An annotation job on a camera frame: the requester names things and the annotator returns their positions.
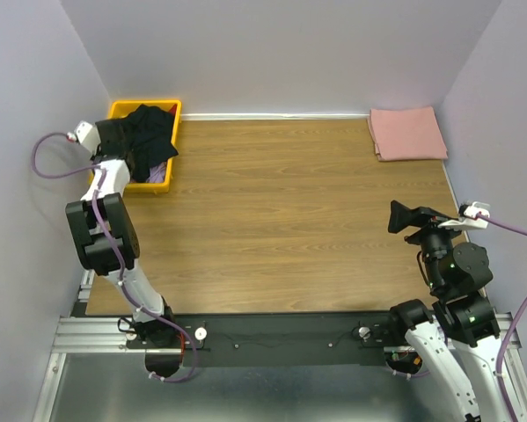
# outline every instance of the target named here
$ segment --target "black cloth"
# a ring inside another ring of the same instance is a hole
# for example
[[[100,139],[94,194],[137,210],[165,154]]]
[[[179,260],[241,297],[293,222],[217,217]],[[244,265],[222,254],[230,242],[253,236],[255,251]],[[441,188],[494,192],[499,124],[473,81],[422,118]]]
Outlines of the black cloth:
[[[142,104],[119,122],[134,156],[134,181],[145,182],[151,167],[179,154],[172,145],[173,114]]]

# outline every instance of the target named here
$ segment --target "black cable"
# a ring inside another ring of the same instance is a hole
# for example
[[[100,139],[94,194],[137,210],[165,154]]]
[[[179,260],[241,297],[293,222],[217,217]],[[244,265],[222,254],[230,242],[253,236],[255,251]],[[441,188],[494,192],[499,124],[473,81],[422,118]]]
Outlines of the black cable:
[[[126,324],[128,324],[128,328],[130,328],[131,330],[123,330],[121,328],[121,322],[124,321]],[[136,334],[136,331],[134,331],[134,323],[130,320],[128,320],[128,318],[122,316],[119,318],[119,320],[116,322],[116,328],[119,329],[119,332],[123,332],[125,334]]]
[[[338,335],[338,337],[331,342],[331,347],[337,346],[345,337],[353,337],[354,339],[359,339],[357,336],[353,335],[355,330],[358,330],[359,327],[355,327],[352,331],[345,331]],[[232,345],[256,345],[256,346],[262,346],[269,349],[273,349],[275,347],[279,346],[285,346],[285,345],[291,345],[297,342],[301,339],[314,339],[316,334],[315,333],[306,333],[307,335],[296,335],[293,338],[293,334],[291,333],[277,333],[277,334],[263,334],[263,333],[255,333],[255,334],[224,334],[223,332],[218,333],[211,333],[210,337],[224,337],[227,338]]]
[[[429,286],[428,278],[425,275],[425,272],[423,271],[423,266],[421,265],[420,261],[421,251],[418,252],[418,254],[415,256],[415,259],[418,261],[418,267],[421,271],[421,277],[423,277],[423,282]]]

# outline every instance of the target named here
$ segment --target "gray floor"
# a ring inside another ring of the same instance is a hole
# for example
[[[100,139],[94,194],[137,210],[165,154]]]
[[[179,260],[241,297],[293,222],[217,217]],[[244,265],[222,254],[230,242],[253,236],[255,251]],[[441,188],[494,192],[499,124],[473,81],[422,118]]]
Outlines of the gray floor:
[[[143,356],[71,355],[52,420],[62,422],[440,421],[429,377],[407,382],[381,367],[203,369],[170,385],[148,379]]]

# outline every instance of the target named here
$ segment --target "purple cloth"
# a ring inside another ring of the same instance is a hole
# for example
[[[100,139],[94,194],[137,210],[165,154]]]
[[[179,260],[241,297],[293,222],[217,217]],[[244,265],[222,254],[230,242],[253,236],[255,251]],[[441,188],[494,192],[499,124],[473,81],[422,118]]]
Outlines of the purple cloth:
[[[146,183],[163,183],[165,180],[165,172],[167,171],[167,162],[163,161],[160,165],[150,168],[150,176]]]

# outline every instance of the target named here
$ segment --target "screw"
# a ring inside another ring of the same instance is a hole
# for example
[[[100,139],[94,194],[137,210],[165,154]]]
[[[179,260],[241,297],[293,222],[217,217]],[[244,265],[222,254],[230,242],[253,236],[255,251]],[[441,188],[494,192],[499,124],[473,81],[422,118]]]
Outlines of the screw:
[[[370,328],[369,327],[361,327],[359,329],[359,337],[363,340],[366,340],[370,337]]]

